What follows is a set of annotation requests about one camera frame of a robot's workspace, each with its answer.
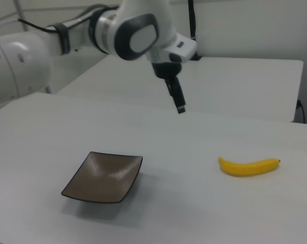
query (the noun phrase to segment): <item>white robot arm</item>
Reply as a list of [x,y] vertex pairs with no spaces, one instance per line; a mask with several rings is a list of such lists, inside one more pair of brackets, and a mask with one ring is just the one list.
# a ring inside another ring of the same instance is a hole
[[197,44],[176,32],[168,0],[124,0],[119,8],[94,5],[41,31],[0,37],[0,103],[45,87],[52,57],[89,45],[125,60],[146,54],[155,74],[166,81],[178,112],[185,111],[176,75]]

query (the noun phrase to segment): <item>plate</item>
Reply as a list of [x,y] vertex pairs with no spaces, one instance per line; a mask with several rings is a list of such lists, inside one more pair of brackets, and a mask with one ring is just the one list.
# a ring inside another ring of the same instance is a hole
[[142,159],[92,151],[61,194],[87,202],[122,202],[138,176]]

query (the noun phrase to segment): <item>yellow banana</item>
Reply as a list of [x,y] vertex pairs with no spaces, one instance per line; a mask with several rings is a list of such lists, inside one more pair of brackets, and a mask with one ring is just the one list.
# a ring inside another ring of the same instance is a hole
[[222,157],[219,157],[221,169],[228,174],[237,176],[263,174],[275,169],[279,163],[279,159],[265,159],[248,164],[238,164],[226,161]]

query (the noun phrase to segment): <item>white table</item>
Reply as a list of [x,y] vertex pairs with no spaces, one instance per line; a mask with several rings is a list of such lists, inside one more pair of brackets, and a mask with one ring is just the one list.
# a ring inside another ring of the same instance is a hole
[[[60,193],[90,151],[141,155],[120,204]],[[236,178],[218,156],[276,157]],[[34,94],[0,110],[0,242],[307,244],[307,125]]]
[[[275,121],[294,119],[302,61],[203,57],[179,75],[187,111]],[[107,56],[58,95],[176,109],[145,57]]]

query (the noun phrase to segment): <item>plate rim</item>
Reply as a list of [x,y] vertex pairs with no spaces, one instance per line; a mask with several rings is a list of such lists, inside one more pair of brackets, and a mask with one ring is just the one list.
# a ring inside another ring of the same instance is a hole
[[[84,163],[86,162],[88,156],[91,154],[91,153],[94,153],[94,154],[104,154],[104,155],[112,155],[112,156],[123,156],[123,157],[136,157],[136,158],[141,158],[141,161],[140,161],[140,165],[139,165],[139,168],[138,168],[138,171],[137,171],[137,174],[135,175],[129,189],[126,191],[126,193],[124,194],[124,196],[121,198],[121,200],[119,201],[114,201],[114,202],[100,202],[100,201],[91,201],[91,200],[85,200],[85,199],[79,199],[79,198],[75,198],[75,197],[71,197],[71,196],[68,196],[68,195],[65,195],[63,192],[64,190],[68,187],[68,185],[70,184],[70,182],[73,180],[73,178],[76,176],[76,174],[79,172],[79,170],[82,168],[82,166],[84,165]],[[66,185],[66,187],[64,187],[64,189],[61,191],[61,195],[62,196],[65,196],[65,197],[68,197],[68,198],[71,198],[71,199],[74,199],[74,200],[79,200],[79,201],[83,201],[83,202],[91,202],[91,203],[104,203],[104,204],[112,204],[112,203],[121,203],[127,196],[127,194],[129,193],[129,191],[131,190],[136,178],[138,177],[138,174],[140,172],[140,168],[141,168],[141,165],[142,165],[142,161],[143,161],[143,156],[134,156],[134,155],[121,155],[121,154],[107,154],[107,153],[104,153],[104,152],[96,152],[96,151],[90,151],[87,155],[87,157],[84,159],[84,161],[82,162],[82,164],[80,165],[80,167],[78,168],[78,170],[74,173],[74,175],[72,176],[72,178],[70,179],[69,183]]]

